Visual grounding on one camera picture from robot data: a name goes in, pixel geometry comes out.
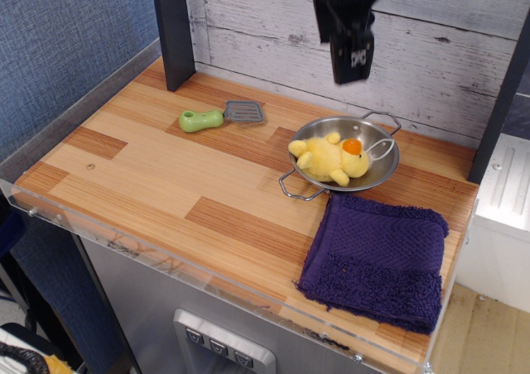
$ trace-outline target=frying pan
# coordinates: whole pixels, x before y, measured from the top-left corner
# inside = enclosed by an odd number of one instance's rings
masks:
[[[372,114],[386,115],[392,118],[396,123],[396,128],[392,132],[387,132],[379,125],[369,122],[366,118]],[[398,119],[387,112],[370,111],[362,117],[352,116],[331,116],[316,119],[313,122],[307,123],[304,127],[298,130],[291,141],[304,140],[311,137],[325,137],[330,132],[338,132],[342,139],[357,138],[361,141],[369,155],[369,169],[365,175],[359,178],[351,178],[346,187],[339,186],[335,182],[319,182],[309,177],[302,169],[296,165],[297,158],[289,153],[293,169],[280,177],[280,186],[285,195],[294,199],[302,199],[305,201],[313,200],[316,196],[326,190],[334,190],[337,192],[359,192],[360,190],[370,189],[374,186],[382,184],[390,175],[396,170],[399,164],[399,149],[398,144],[395,143],[392,135],[401,128],[401,123]],[[309,197],[301,196],[299,194],[290,194],[287,192],[283,181],[297,171],[302,177],[314,185],[320,187],[320,190]]]

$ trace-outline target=wooden floor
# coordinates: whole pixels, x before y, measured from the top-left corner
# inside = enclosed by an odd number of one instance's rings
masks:
[[[435,374],[530,372],[530,314],[455,285],[431,356]]]

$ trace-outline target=purple towel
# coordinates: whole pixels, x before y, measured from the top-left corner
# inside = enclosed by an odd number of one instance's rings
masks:
[[[328,308],[429,334],[448,233],[433,210],[332,194],[296,287]]]

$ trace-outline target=slotted spatula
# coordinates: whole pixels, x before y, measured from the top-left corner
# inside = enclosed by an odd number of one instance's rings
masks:
[[[254,101],[228,101],[224,113],[218,109],[204,113],[184,111],[179,117],[179,124],[184,132],[198,132],[221,126],[227,117],[232,122],[261,122],[262,107]]]

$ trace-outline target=whitewashed wood backdrop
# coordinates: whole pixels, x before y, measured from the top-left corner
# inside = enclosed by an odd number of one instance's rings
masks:
[[[477,147],[530,0],[378,0],[364,82],[333,81],[312,0],[187,0],[198,71]],[[392,124],[389,117],[371,117]]]

